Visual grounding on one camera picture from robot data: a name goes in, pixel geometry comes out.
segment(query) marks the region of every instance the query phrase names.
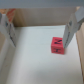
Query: pink block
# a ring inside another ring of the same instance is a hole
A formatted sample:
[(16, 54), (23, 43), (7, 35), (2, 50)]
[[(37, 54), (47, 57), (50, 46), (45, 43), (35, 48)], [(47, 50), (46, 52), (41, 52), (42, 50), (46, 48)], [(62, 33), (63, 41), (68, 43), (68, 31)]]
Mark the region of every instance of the pink block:
[(62, 38), (53, 37), (51, 43), (51, 52), (56, 54), (64, 54)]

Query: letter on red block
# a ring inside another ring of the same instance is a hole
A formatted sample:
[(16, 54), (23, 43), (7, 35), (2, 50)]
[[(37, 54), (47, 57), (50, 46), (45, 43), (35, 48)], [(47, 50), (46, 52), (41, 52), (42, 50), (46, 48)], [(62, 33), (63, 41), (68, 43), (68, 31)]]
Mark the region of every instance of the letter on red block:
[(53, 37), (52, 43), (51, 43), (51, 52), (57, 53), (57, 54), (64, 54), (62, 38)]

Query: red cube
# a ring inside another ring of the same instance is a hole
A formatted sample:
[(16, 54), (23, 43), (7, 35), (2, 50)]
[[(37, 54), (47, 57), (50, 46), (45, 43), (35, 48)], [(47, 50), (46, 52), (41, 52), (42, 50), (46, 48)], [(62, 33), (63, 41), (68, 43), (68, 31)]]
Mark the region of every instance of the red cube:
[(62, 38), (53, 37), (52, 43), (51, 43), (51, 52), (57, 53), (57, 54), (64, 54)]

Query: white table surface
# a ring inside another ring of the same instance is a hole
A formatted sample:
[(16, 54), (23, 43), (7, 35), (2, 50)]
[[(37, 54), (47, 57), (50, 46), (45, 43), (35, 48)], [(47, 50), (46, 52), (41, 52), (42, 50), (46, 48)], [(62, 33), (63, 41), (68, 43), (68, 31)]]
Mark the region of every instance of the white table surface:
[(6, 84), (83, 84), (74, 35), (65, 55), (51, 53), (65, 26), (23, 27)]

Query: red block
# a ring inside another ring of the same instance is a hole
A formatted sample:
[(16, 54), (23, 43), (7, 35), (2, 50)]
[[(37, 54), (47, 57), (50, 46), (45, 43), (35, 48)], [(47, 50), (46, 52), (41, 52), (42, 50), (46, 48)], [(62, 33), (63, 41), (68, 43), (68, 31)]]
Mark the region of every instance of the red block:
[(62, 38), (53, 37), (52, 43), (51, 43), (51, 52), (57, 53), (57, 54), (64, 54)]

